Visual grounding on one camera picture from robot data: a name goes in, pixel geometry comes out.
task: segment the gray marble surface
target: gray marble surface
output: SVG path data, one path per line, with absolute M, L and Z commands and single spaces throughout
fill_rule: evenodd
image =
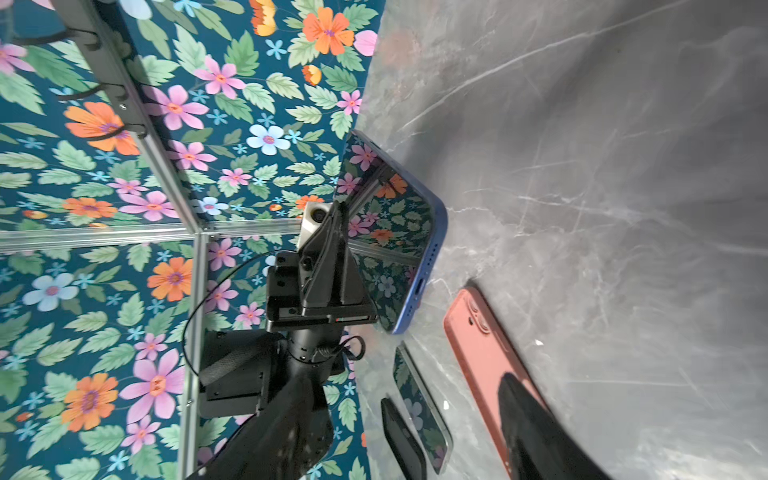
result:
M 388 1 L 358 128 L 450 228 L 410 330 L 358 329 L 372 478 L 399 478 L 401 340 L 449 406 L 442 478 L 505 476 L 442 330 L 468 280 L 614 478 L 768 478 L 766 27 L 758 0 Z

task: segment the orange flower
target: orange flower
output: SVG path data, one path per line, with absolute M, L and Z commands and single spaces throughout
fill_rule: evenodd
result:
M 177 302 L 184 294 L 192 293 L 192 260 L 184 261 L 183 257 L 175 257 L 152 271 L 157 275 L 147 279 L 147 286 L 154 288 L 152 296 L 156 299 L 162 300 L 167 296 L 169 302 Z
M 379 242 L 379 245 L 386 245 L 394 236 L 395 234 L 386 228 L 377 228 L 371 232 L 371 238 Z
M 318 10 L 317 15 L 319 18 L 313 13 L 306 16 L 303 30 L 307 40 L 317 40 L 315 44 L 317 51 L 325 54 L 330 47 L 332 54 L 341 55 L 344 53 L 344 45 L 352 46 L 355 34 L 346 29 L 349 27 L 349 20 L 343 13 L 337 13 L 334 17 L 333 10 L 325 7 Z
M 77 122 L 76 124 L 65 124 L 75 137 L 102 137 L 123 126 L 123 121 L 109 105 L 97 104 L 92 101 L 87 101 L 84 105 L 88 111 L 79 107 L 70 107 L 64 112 L 66 118 Z M 139 155 L 141 153 L 136 148 L 131 134 L 127 131 L 107 140 L 89 141 L 88 144 L 103 151 L 113 151 L 117 148 L 120 155 Z
M 61 423 L 69 423 L 70 432 L 80 432 L 81 429 L 93 429 L 106 419 L 114 410 L 114 402 L 118 398 L 118 380 L 107 378 L 106 373 L 97 373 L 91 380 L 87 376 L 78 382 L 77 388 L 64 397 L 68 403 L 67 409 L 61 414 Z
M 376 196 L 379 198 L 395 198 L 397 197 L 397 194 L 404 194 L 406 192 L 406 188 L 408 188 L 406 181 L 403 180 L 402 177 L 400 177 L 398 174 L 395 174 L 394 177 L 389 179 L 389 182 L 387 182 L 383 187 L 379 188 L 379 191 L 376 192 Z
M 323 200 L 322 198 L 318 197 L 317 195 L 310 195 L 310 196 L 304 195 L 299 200 L 296 200 L 296 208 L 298 208 L 301 211 L 304 211 L 304 207 L 306 207 L 306 202 L 320 202 L 320 203 L 324 203 L 325 200 Z
M 253 18 L 250 23 L 253 25 L 253 31 L 260 37 L 269 37 L 275 30 L 275 8 L 272 0 L 250 0 L 250 6 L 253 7 Z
M 315 65 L 307 65 L 301 72 L 304 73 L 304 81 L 312 86 L 319 84 L 323 79 L 323 72 Z
M 48 216 L 47 213 L 38 210 L 24 210 L 22 213 L 25 217 L 33 220 L 40 220 L 41 218 L 46 218 Z
M 72 214 L 88 216 L 90 218 L 114 217 L 118 209 L 112 207 L 112 204 L 103 200 L 96 201 L 95 198 L 68 198 L 61 208 L 71 210 Z

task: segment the smartphone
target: smartphone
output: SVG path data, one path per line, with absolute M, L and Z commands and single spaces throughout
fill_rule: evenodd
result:
M 427 467 L 419 443 L 414 438 L 405 421 L 397 411 L 395 404 L 388 398 L 383 398 L 382 424 L 392 453 L 395 454 L 400 469 L 406 480 L 426 480 Z
M 453 441 L 432 396 L 429 395 L 419 371 L 408 354 L 405 343 L 400 343 L 395 351 L 392 374 L 395 376 L 395 384 L 400 391 L 400 396 L 406 403 L 411 422 L 422 440 L 427 461 L 432 464 L 435 473 L 440 475 L 448 461 Z
M 445 205 L 364 134 L 345 150 L 334 198 L 349 209 L 349 248 L 381 326 L 403 333 L 445 239 Z
M 509 372 L 514 375 L 548 411 L 547 406 L 477 289 L 468 287 L 458 292 L 443 319 L 443 327 L 485 426 L 511 478 L 514 467 L 509 465 L 498 404 L 498 387 L 504 374 Z

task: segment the small blue flower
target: small blue flower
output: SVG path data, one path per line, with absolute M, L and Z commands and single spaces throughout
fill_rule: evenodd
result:
M 283 41 L 282 40 L 278 40 L 278 41 L 272 43 L 272 41 L 270 39 L 267 39 L 266 40 L 266 44 L 269 45 L 270 47 L 272 47 L 270 50 L 266 51 L 266 54 L 268 56 L 270 56 L 270 57 L 274 55 L 276 60 L 280 60 L 280 56 L 281 55 L 288 53 L 287 50 L 283 50 L 282 48 L 280 48 L 280 47 L 283 46 Z
M 125 455 L 125 450 L 120 450 L 120 453 L 117 455 L 110 455 L 109 461 L 112 462 L 112 465 L 109 465 L 107 472 L 114 472 L 115 469 L 125 469 L 125 462 L 127 462 L 129 458 L 128 455 Z
M 208 95 L 205 94 L 205 90 L 190 90 L 190 93 L 192 94 L 192 101 L 205 103 L 205 101 L 209 98 Z
M 5 357 L 5 365 L 2 366 L 3 370 L 18 370 L 24 366 L 27 359 L 23 356 L 10 355 Z
M 69 87 L 64 87 L 61 90 L 59 90 L 58 88 L 49 88 L 48 91 L 50 91 L 54 95 L 61 95 L 62 97 L 65 96 L 65 95 L 72 95 L 72 94 L 74 94 L 74 90 L 72 90 Z M 60 104 L 67 104 L 67 103 L 69 103 L 70 105 L 75 105 L 75 106 L 78 106 L 78 107 L 80 106 L 80 102 L 77 101 L 77 100 L 59 100 L 58 103 L 60 103 Z
M 94 158 L 96 160 L 105 161 L 105 162 L 107 162 L 110 165 L 112 165 L 112 164 L 114 164 L 114 162 L 120 160 L 119 158 L 115 157 L 113 151 L 98 150 L 97 152 L 98 152 L 98 155 L 96 155 Z
M 23 138 L 17 138 L 16 140 L 18 140 L 18 142 L 24 145 L 26 148 L 43 150 L 43 147 L 45 146 L 43 142 L 35 140 L 35 137 L 27 137 L 26 140 Z
M 22 402 L 22 405 L 28 406 L 30 410 L 34 410 L 38 408 L 38 405 L 45 403 L 45 400 L 43 400 L 44 396 L 43 392 L 30 392 L 29 397 Z
M 51 268 L 47 269 L 45 272 L 50 273 L 53 276 L 59 276 L 62 273 L 67 271 L 67 264 L 64 262 L 53 262 L 53 265 Z
M 200 8 L 200 7 L 202 7 L 201 4 L 197 2 L 192 2 L 192 0 L 179 0 L 178 2 L 174 3 L 174 10 L 176 10 L 177 12 L 181 12 L 181 10 L 183 9 L 187 13 L 187 15 L 189 15 L 192 18 L 195 17 L 194 9 Z
M 257 122 L 259 122 L 260 124 L 264 124 L 265 128 L 269 128 L 270 125 L 275 124 L 275 122 L 273 121 L 274 118 L 275 118 L 274 115 L 267 115 L 264 112 L 261 112 L 261 118 L 257 120 Z
M 163 250 L 162 252 L 157 252 L 157 262 L 167 262 L 170 260 L 170 258 L 173 256 L 173 254 L 170 252 L 170 250 Z
M 132 329 L 128 329 L 128 339 L 129 340 L 139 340 L 142 336 L 144 336 L 144 327 L 139 325 Z
M 157 315 L 157 312 L 161 310 L 165 310 L 165 305 L 163 305 L 163 303 L 165 303 L 165 300 L 158 300 L 156 298 L 153 298 L 152 304 L 147 307 L 147 310 L 151 310 L 152 313 Z
M 18 435 L 19 440 L 26 440 L 29 437 L 35 436 L 35 433 L 37 433 L 35 430 L 38 425 L 38 423 L 32 423 L 32 420 L 28 420 L 22 428 L 17 429 L 14 433 Z
M 21 309 L 21 307 L 22 307 L 21 305 L 19 305 L 16 302 L 14 302 L 14 303 L 11 303 L 10 305 L 8 305 L 7 307 L 5 307 L 4 309 L 0 310 L 0 312 L 2 312 L 2 315 L 5 318 L 8 318 L 8 317 L 14 316 L 16 313 L 18 313 L 18 311 Z
M 288 130 L 288 135 L 286 135 L 286 138 L 288 138 L 291 141 L 293 141 L 293 144 L 295 145 L 295 144 L 299 143 L 299 140 L 304 140 L 299 135 L 301 135 L 300 131 Z
M 105 182 L 109 180 L 109 175 L 102 171 L 98 172 L 85 172 L 88 176 L 90 176 L 92 179 L 96 180 L 97 182 Z
M 78 275 L 78 279 L 72 282 L 72 285 L 79 286 L 80 288 L 85 288 L 88 285 L 91 285 L 94 282 L 94 274 L 93 273 L 81 273 Z
M 229 115 L 221 113 L 218 108 L 214 108 L 214 112 L 206 115 L 206 117 L 212 118 L 214 120 L 214 125 L 218 125 L 226 124 L 227 121 L 224 119 L 229 117 Z
M 123 301 L 123 296 L 120 293 L 110 295 L 107 297 L 107 305 L 117 305 Z
M 323 473 L 320 471 L 320 464 L 313 466 L 306 471 L 308 480 L 317 480 Z

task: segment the pink phone case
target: pink phone case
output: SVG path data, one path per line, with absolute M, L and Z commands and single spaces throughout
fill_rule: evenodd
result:
M 498 407 L 498 387 L 504 374 L 515 375 L 541 406 L 547 406 L 477 289 L 467 287 L 458 292 L 443 319 L 443 327 L 511 478 L 513 468 L 508 464 Z

